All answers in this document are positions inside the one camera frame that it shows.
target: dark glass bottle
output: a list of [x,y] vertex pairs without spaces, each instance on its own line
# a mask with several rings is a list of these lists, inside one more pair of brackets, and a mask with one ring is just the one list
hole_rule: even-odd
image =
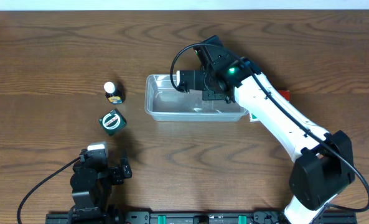
[[104,84],[105,96],[108,101],[114,105],[123,103],[125,97],[123,90],[120,90],[116,87],[116,85],[112,82],[106,82]]

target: black cable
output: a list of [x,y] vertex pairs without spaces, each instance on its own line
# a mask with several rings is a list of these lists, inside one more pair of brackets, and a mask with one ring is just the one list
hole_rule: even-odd
[[170,66],[170,82],[172,83],[173,88],[175,88],[177,91],[183,92],[184,90],[179,89],[173,82],[173,69],[174,69],[174,65],[177,61],[177,59],[179,59],[179,57],[188,49],[191,49],[193,47],[200,47],[200,46],[207,46],[207,47],[216,47],[220,50],[225,51],[226,53],[230,54],[233,58],[235,58],[235,60],[237,60],[248,72],[249,74],[251,74],[252,78],[255,80],[255,82],[258,84],[258,86],[260,87],[260,89],[263,91],[263,93],[266,95],[267,98],[269,98],[271,100],[271,102],[281,111],[285,114],[285,116],[287,116],[294,124],[296,124],[296,126],[298,126],[302,131],[304,131],[308,136],[310,136],[312,139],[314,139],[315,141],[317,141],[319,144],[321,144],[322,146],[324,146],[330,153],[332,153],[335,157],[337,157],[338,159],[340,159],[344,164],[346,164],[346,166],[348,166],[355,174],[356,176],[360,179],[361,183],[364,185],[365,190],[367,191],[367,195],[368,195],[368,202],[367,205],[363,208],[348,208],[348,207],[343,207],[340,205],[333,205],[330,203],[327,203],[325,206],[326,207],[332,207],[332,208],[337,208],[337,209],[341,209],[341,210],[346,210],[349,212],[365,212],[369,209],[369,184],[368,182],[365,180],[365,178],[361,175],[361,173],[353,166],[351,165],[349,162],[346,161],[346,159],[344,159],[341,155],[339,155],[335,150],[333,150],[328,144],[326,144],[323,140],[321,140],[320,138],[318,138],[315,134],[313,134],[311,132],[310,129],[304,127],[300,122],[298,122],[298,120],[296,120],[291,114],[289,114],[274,98],[273,96],[271,96],[271,92],[269,92],[267,89],[265,89],[265,87],[261,84],[261,82],[259,81],[259,79],[257,78],[257,76],[252,72],[252,70],[250,69],[250,67],[248,67],[244,61],[241,60],[241,58],[239,58],[239,56],[237,56],[237,54],[235,54],[234,52],[232,52],[231,50],[219,46],[219,45],[214,45],[214,44],[207,44],[207,43],[197,43],[197,44],[191,44],[186,46],[185,48],[183,48],[177,55],[176,57],[173,59],[172,65]]
[[46,177],[44,180],[40,181],[39,184],[37,184],[32,190],[30,190],[28,192],[28,194],[22,199],[22,202],[20,203],[20,206],[18,206],[18,210],[17,210],[17,221],[18,221],[18,224],[22,224],[22,222],[21,222],[21,210],[22,210],[22,207],[24,206],[24,203],[29,198],[29,196],[32,193],[34,193],[34,191],[36,189],[38,189],[46,181],[50,180],[52,177],[54,177],[55,175],[57,175],[58,173],[60,173],[61,171],[63,171],[64,169],[66,169],[67,167],[69,167],[70,165],[72,165],[73,163],[75,163],[78,160],[80,160],[80,157],[74,159],[73,161],[69,162],[67,165],[63,166],[61,169],[55,171],[52,175],[50,175],[50,176]]

